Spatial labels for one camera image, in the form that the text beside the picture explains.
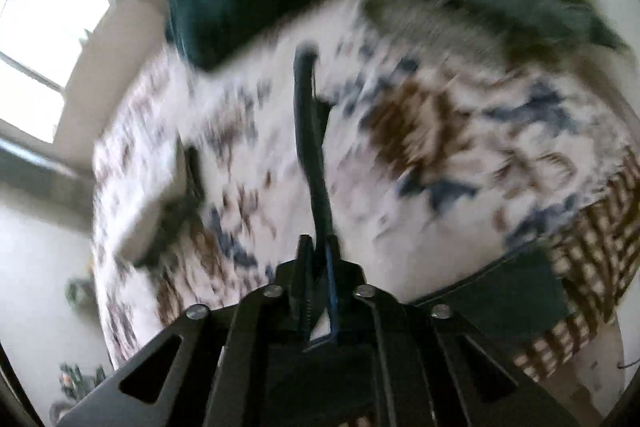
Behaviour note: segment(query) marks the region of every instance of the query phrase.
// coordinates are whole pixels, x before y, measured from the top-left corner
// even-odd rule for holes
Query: window
[[[53,142],[82,45],[112,0],[0,0],[0,120]]]

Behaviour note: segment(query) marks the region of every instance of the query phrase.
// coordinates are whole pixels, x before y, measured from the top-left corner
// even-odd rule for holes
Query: metal bolt
[[[376,294],[376,289],[370,284],[361,284],[356,288],[356,291],[354,293],[358,297],[369,299]]]
[[[274,299],[276,297],[280,297],[282,295],[282,292],[284,292],[282,286],[278,286],[277,284],[270,284],[267,286],[267,288],[264,289],[264,296]]]
[[[450,319],[452,316],[453,312],[446,304],[436,304],[431,308],[431,317],[434,319]]]
[[[209,308],[204,304],[194,304],[187,310],[187,317],[192,321],[199,321],[209,314]]]

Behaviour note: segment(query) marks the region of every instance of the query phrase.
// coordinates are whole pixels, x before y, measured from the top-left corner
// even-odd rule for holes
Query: black metal frame
[[[20,403],[20,406],[23,407],[24,412],[29,416],[31,420],[38,426],[44,427],[38,413],[33,408],[33,404],[30,402],[29,397],[24,391],[24,388],[20,384],[20,380],[18,376],[15,374],[15,371],[9,361],[9,357],[6,355],[4,351],[4,347],[0,344],[0,378],[4,378],[8,388],[11,390],[11,393],[15,396],[15,399]],[[0,412],[2,409],[8,410],[7,405],[4,403],[4,400],[0,399]]]
[[[337,427],[364,415],[380,427],[577,426],[462,317],[369,285],[340,298],[333,341],[308,344],[286,282],[295,263],[237,306],[189,308],[60,426]]]

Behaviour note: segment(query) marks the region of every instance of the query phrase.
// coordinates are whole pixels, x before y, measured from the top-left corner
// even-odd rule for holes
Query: triangular cutout
[[[482,401],[493,403],[517,390],[517,382],[495,360],[492,360],[482,347],[466,335],[459,340],[460,349],[471,370],[471,378]]]
[[[160,349],[120,383],[120,390],[145,403],[155,403],[178,353],[180,337],[169,338]]]

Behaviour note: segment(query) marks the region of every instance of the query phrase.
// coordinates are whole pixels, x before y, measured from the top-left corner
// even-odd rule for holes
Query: brown pattern
[[[529,123],[525,121],[511,122],[508,131],[509,138],[515,140],[527,127],[529,127]]]
[[[463,137],[469,119],[446,90],[430,91],[409,78],[376,99],[367,127],[378,160],[394,175],[415,169],[421,181],[429,182],[442,174],[451,156],[470,148]]]
[[[118,365],[121,365],[129,358],[125,354],[121,339],[126,341],[130,350],[138,350],[138,340],[129,318],[131,309],[128,306],[123,306],[114,296],[109,295],[107,297],[107,311],[109,315],[108,330],[111,332],[113,344],[116,347]]]
[[[503,206],[494,212],[493,224],[496,232],[505,233],[509,230],[505,216],[505,208]]]
[[[184,304],[182,296],[176,290],[171,274],[165,271],[162,274],[158,291],[156,292],[158,302],[158,317],[164,327],[171,324],[180,315]]]
[[[469,71],[451,71],[447,76],[450,78],[455,78],[456,81],[464,84],[467,87],[471,87],[473,89],[479,89],[484,92],[491,92],[494,90],[504,89],[504,87],[508,86],[512,82],[519,80],[520,78],[527,78],[527,75],[524,73],[522,68],[515,68],[497,80],[487,80],[484,78],[478,78],[473,76]]]
[[[234,145],[254,125],[254,120],[253,113],[247,111],[244,105],[238,102],[228,103],[229,106],[220,112],[217,120],[209,123],[204,132],[204,139],[230,173]]]
[[[217,238],[204,228],[200,220],[191,223],[190,237],[193,241],[193,251],[209,278],[220,277],[225,282],[226,274],[222,266]]]
[[[271,173],[268,172],[268,179],[271,180]],[[277,236],[277,230],[271,219],[264,213],[260,207],[260,192],[257,188],[245,188],[244,185],[237,185],[238,196],[236,197],[236,209],[239,214],[239,222],[233,229],[233,235],[239,235],[242,232],[246,232],[248,237],[254,235],[254,222],[252,218],[257,216],[260,219],[261,224],[267,227],[271,235],[275,238]],[[226,192],[222,193],[222,212],[223,217],[227,212],[234,212],[230,203],[229,195]]]
[[[196,255],[196,257],[198,257],[198,253],[196,252],[197,246],[196,245],[193,245],[193,246],[194,246],[193,252]],[[187,262],[186,262],[186,259],[185,259],[184,255],[178,254],[178,255],[176,255],[176,259],[177,259],[177,262],[178,262],[178,269],[175,271],[176,272],[175,277],[176,278],[177,277],[180,278],[180,280],[182,281],[184,286],[191,292],[191,296],[193,296],[194,301],[201,302],[201,300],[198,297],[196,291],[194,290],[193,286],[191,285],[191,281],[190,281],[190,279],[188,277],[188,273],[189,273],[188,265],[187,265]]]
[[[577,167],[567,156],[559,152],[550,152],[530,160],[527,155],[515,147],[494,146],[496,152],[505,158],[504,162],[493,174],[494,186],[508,187],[505,199],[512,200],[528,189],[538,194],[549,193],[569,184],[578,173]],[[538,171],[539,164],[548,164],[558,169],[562,179],[555,186],[545,182],[545,177]]]
[[[123,263],[121,259],[114,259],[114,264],[116,267],[116,272],[118,273],[118,278],[121,282],[123,282],[124,278],[127,276],[127,273],[129,273],[130,265]]]
[[[549,239],[550,258],[572,314],[514,358],[541,380],[594,339],[638,270],[640,168],[632,151],[607,184],[606,197],[582,209]]]

